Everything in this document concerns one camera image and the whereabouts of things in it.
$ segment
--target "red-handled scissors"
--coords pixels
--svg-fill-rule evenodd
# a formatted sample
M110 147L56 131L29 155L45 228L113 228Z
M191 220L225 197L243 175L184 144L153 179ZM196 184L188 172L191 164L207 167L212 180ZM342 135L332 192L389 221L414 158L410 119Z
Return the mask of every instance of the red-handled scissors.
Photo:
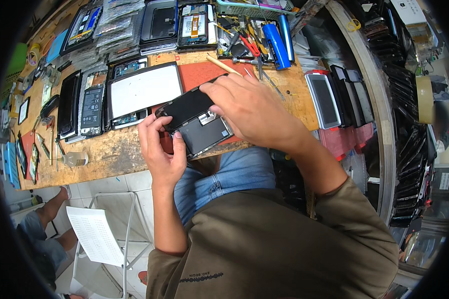
M249 36L249 34L247 34L244 31L241 31L239 33L239 36L240 36L241 40L243 41L243 44L245 44L245 46L248 47L248 49L251 51L251 53L253 54L254 57L258 57L261 55L261 53L259 52L259 49L257 48L257 45L251 40L251 37Z

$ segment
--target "shelf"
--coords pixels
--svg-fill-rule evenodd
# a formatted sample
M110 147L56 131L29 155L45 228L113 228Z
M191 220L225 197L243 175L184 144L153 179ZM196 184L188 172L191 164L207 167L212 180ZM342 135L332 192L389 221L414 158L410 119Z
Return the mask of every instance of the shelf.
M329 1L326 8L346 38L369 93L379 140L381 183L377 212L386 225L389 225L396 180L396 147L387 78L377 64L379 59L369 50L366 37L359 30L350 32L347 29L346 25L352 17L345 8L335 0Z

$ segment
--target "white plastic chair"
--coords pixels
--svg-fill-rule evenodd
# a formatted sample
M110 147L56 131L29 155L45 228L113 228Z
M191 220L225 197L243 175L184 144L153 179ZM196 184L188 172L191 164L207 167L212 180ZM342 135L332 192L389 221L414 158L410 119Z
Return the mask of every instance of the white plastic chair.
M132 205L130 216L128 218L125 240L117 240L113 236L113 232L110 229L106 217L106 210L93 208L93 204L97 202L98 197L116 195L130 195L132 197ZM123 269L122 297L123 299L126 299L126 271L132 269L132 266L140 257L142 257L148 247L152 246L149 242L150 231L145 224L143 213L141 212L141 207L137 199L138 195L136 192L97 193L91 200L88 208L66 207L68 218L70 219L73 230L78 237L75 262L73 266L73 278L81 285L87 286L88 289L93 289L94 293L100 296L106 297L107 294L100 294L100 288L96 286L99 282L97 282L96 279L92 279L94 276L90 274L90 271L93 271L93 273L100 272L100 263L121 267ZM135 209L137 210L137 215L143 226L147 241L133 241L133 243L143 243L144 249L131 262L128 262L127 256L128 245L130 242L129 237ZM118 242L123 241L124 246L122 251Z

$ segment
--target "small bottle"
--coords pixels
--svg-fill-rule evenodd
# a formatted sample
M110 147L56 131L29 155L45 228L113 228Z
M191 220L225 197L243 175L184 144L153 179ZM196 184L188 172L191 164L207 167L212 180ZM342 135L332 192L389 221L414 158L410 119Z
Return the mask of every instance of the small bottle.
M84 166L88 163L88 154L86 152L67 152L62 156L62 163L69 166Z

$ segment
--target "foot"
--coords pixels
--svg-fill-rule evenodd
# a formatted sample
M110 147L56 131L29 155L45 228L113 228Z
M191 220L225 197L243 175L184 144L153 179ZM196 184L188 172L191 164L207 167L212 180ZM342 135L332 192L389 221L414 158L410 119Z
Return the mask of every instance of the foot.
M66 199L69 200L72 197L72 191L70 190L69 185L60 186L60 192L59 194L63 194L66 196Z

